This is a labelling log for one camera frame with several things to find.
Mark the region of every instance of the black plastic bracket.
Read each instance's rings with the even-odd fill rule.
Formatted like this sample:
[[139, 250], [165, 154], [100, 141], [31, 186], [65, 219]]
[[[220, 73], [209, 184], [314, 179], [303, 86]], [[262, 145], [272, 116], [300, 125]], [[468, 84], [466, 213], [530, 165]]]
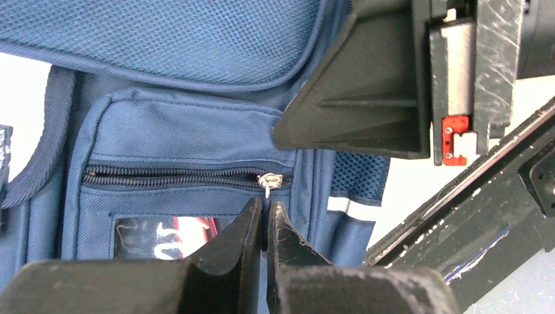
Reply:
[[555, 216], [555, 141], [525, 164], [520, 176], [541, 211]]
[[428, 158], [429, 1], [358, 0], [274, 128], [278, 148]]

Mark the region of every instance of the scratched black surface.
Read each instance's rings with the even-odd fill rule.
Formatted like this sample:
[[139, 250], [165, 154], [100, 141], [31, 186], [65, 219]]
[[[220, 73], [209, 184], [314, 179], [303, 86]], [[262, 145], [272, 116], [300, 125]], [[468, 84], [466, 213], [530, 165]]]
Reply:
[[[548, 111], [552, 114], [554, 105], [555, 98], [531, 119], [546, 115]], [[518, 133], [530, 122], [528, 120], [508, 135], [502, 145], [518, 139]], [[468, 308], [535, 253], [541, 249], [549, 251], [553, 246], [551, 241], [554, 238], [538, 231], [545, 229], [546, 220], [524, 185], [519, 170], [554, 137], [555, 117], [551, 116], [465, 190], [442, 206], [435, 216], [428, 220], [414, 220], [405, 226], [406, 230], [411, 225], [417, 226], [417, 229], [383, 258], [376, 260], [379, 251], [369, 251], [369, 264], [375, 261], [373, 264], [381, 266], [427, 266], [446, 277], [453, 275], [452, 272], [458, 266], [487, 250], [477, 263], [471, 265], [471, 270], [459, 273], [460, 277], [457, 276], [450, 283], [461, 309]], [[484, 157], [473, 167], [478, 167], [488, 158]], [[446, 188], [453, 189], [460, 180], [454, 180]], [[419, 213], [415, 215], [422, 217], [434, 206], [439, 195], [418, 209]], [[508, 234], [500, 239], [499, 236], [507, 227]], [[489, 248], [496, 240], [499, 240], [496, 245]], [[390, 237], [379, 243], [378, 247], [387, 247], [393, 241]]]

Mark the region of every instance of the black metal bar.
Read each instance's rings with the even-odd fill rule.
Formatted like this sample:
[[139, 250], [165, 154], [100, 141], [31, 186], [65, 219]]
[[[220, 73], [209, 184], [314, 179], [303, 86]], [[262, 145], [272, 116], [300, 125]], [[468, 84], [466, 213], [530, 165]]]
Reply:
[[[371, 248], [366, 263], [437, 270], [462, 310], [468, 308], [535, 253], [555, 246], [545, 232], [553, 218], [523, 180], [553, 139], [555, 98]], [[544, 188], [553, 191], [554, 184]]]

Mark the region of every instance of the stitching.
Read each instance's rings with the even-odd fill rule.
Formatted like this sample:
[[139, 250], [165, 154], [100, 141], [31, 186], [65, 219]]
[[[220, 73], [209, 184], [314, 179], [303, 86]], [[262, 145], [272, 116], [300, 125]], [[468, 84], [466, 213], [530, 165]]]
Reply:
[[115, 221], [117, 219], [122, 218], [137, 218], [137, 217], [197, 217], [197, 216], [207, 216], [211, 218], [218, 218], [220, 216], [226, 217], [237, 217], [239, 214], [215, 214], [215, 213], [179, 213], [179, 214], [145, 214], [145, 213], [108, 213], [108, 216], [112, 217], [112, 220]]
[[[154, 157], [154, 156], [137, 156], [137, 155], [119, 155], [119, 154], [103, 154], [101, 152], [93, 152], [91, 154], [92, 156], [98, 155], [98, 156], [106, 156], [106, 157], [129, 157], [129, 158], [151, 158], [151, 159], [155, 159], [155, 160], [184, 160], [184, 161], [203, 161], [203, 160], [210, 160], [210, 161], [222, 161], [222, 162], [237, 162], [237, 159], [211, 159], [211, 158], [166, 158], [166, 157]], [[285, 160], [286, 162], [292, 162], [295, 159], [287, 159]], [[269, 159], [257, 159], [257, 161], [262, 161], [262, 162], [275, 162], [278, 164], [282, 164], [283, 162], [281, 161], [277, 161], [277, 160], [269, 160]]]
[[[81, 194], [87, 194], [90, 196], [107, 196], [107, 197], [136, 197], [136, 196], [158, 196], [158, 195], [166, 195], [166, 194], [182, 194], [182, 193], [187, 193], [187, 192], [212, 192], [212, 191], [221, 191], [221, 192], [233, 192], [233, 193], [237, 193], [237, 194], [243, 194], [243, 195], [263, 195], [264, 191], [261, 190], [259, 191], [244, 191], [244, 190], [229, 190], [229, 189], [225, 189], [225, 188], [186, 188], [186, 190], [180, 190], [180, 191], [153, 191], [151, 193], [148, 192], [144, 192], [144, 193], [140, 193], [138, 191], [100, 191], [100, 192], [89, 192], [89, 191], [84, 191], [83, 189], [81, 189]], [[277, 194], [278, 192], [281, 191], [287, 191], [289, 193], [282, 193], [284, 196], [286, 196], [287, 194], [290, 194], [291, 189], [290, 188], [284, 188], [282, 190], [279, 191], [274, 191], [275, 194]], [[123, 195], [115, 195], [115, 193], [125, 193]]]
[[[167, 99], [162, 99], [162, 98], [158, 98], [160, 97], [159, 95], [155, 95], [154, 97], [148, 99], [148, 100], [136, 100], [134, 98], [122, 98], [122, 99], [116, 99], [112, 102], [110, 102], [110, 105], [115, 105], [117, 103], [120, 102], [127, 102], [127, 101], [132, 101], [133, 104], [140, 104], [140, 105], [151, 105], [153, 101], [159, 101], [160, 103], [157, 103], [156, 105], [172, 105], [172, 106], [177, 106], [179, 108], [185, 108], [185, 107], [197, 107], [197, 108], [201, 108], [201, 109], [222, 109], [222, 110], [229, 110], [229, 111], [247, 111], [247, 112], [254, 112], [254, 113], [262, 113], [262, 114], [267, 114], [269, 116], [274, 116], [276, 118], [281, 117], [282, 112], [274, 109], [272, 110], [272, 108], [270, 107], [265, 107], [262, 105], [259, 105], [258, 103], [253, 103], [250, 101], [243, 101], [243, 100], [238, 100], [238, 99], [234, 99], [234, 98], [225, 98], [225, 97], [219, 97], [219, 96], [211, 96], [211, 95], [205, 95], [205, 94], [187, 94], [185, 96], [185, 98], [193, 98], [195, 99], [194, 101], [197, 101], [197, 103], [187, 103], [184, 101], [171, 101], [171, 100], [167, 100]], [[252, 108], [235, 108], [235, 107], [226, 107], [226, 105], [214, 105], [214, 104], [201, 104], [198, 102], [202, 102], [202, 100], [199, 100], [199, 98], [212, 98], [212, 99], [219, 99], [219, 101], [228, 101], [231, 103], [243, 103], [243, 105], [247, 105], [247, 106], [257, 106], [256, 109], [252, 109]]]

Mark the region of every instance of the front pocket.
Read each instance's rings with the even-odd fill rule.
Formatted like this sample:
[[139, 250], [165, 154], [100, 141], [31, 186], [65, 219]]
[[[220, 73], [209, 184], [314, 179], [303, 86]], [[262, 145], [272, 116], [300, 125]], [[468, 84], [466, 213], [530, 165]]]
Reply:
[[[185, 257], [191, 252], [184, 244], [192, 244], [198, 234], [172, 227], [171, 221], [204, 217], [218, 224], [216, 231], [222, 230], [252, 197], [270, 193], [272, 200], [288, 204], [292, 180], [289, 172], [276, 175], [252, 167], [87, 166], [77, 258], [168, 258], [176, 252]], [[173, 242], [164, 235], [169, 230]], [[131, 240], [123, 239], [125, 231]], [[188, 238], [178, 240], [180, 234]]]
[[115, 229], [124, 219], [229, 223], [251, 198], [267, 193], [265, 179], [276, 184], [270, 199], [289, 205], [298, 152], [274, 147], [271, 130], [280, 115], [167, 90], [131, 88], [99, 100], [71, 159], [62, 257], [118, 256]]

